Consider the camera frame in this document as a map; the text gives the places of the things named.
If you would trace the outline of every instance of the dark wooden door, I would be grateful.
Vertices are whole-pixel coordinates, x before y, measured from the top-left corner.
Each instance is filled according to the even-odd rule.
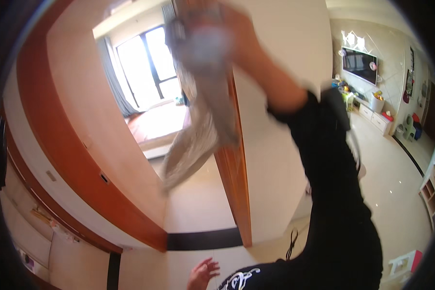
[[[425,118],[423,130],[433,141],[435,141],[435,84],[434,83],[431,83],[431,87],[430,87],[429,109],[427,110],[427,117]]]

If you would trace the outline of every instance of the television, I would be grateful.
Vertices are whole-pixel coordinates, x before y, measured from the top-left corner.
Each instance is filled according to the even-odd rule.
[[[341,49],[343,70],[376,85],[377,56],[344,46]]]

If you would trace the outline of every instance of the woman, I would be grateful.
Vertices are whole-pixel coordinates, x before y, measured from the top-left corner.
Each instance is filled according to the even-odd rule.
[[[290,128],[311,184],[313,208],[298,257],[237,270],[218,289],[378,289],[382,248],[345,130],[328,106],[274,64],[245,14],[221,5],[221,16],[221,24],[195,20],[187,26],[218,26],[229,33],[230,60],[261,86],[268,112]],[[191,271],[187,289],[205,290],[217,270],[217,262],[204,260]]]

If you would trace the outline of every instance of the green stool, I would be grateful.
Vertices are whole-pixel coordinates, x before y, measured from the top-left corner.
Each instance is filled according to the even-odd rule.
[[[408,140],[412,135],[412,138],[416,135],[416,128],[414,128],[414,120],[411,115],[408,115],[405,119],[405,123],[403,124],[405,128],[405,132],[403,133],[403,138]]]

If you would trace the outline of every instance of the wire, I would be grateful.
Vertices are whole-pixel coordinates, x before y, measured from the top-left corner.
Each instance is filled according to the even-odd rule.
[[[293,239],[293,231],[295,231],[295,230],[296,230],[296,236],[295,236],[295,239]],[[292,250],[293,250],[293,247],[295,247],[296,239],[298,239],[298,229],[292,229],[292,233],[290,234],[290,248],[287,251],[287,253],[285,254],[286,261],[289,261],[290,257],[292,256]]]

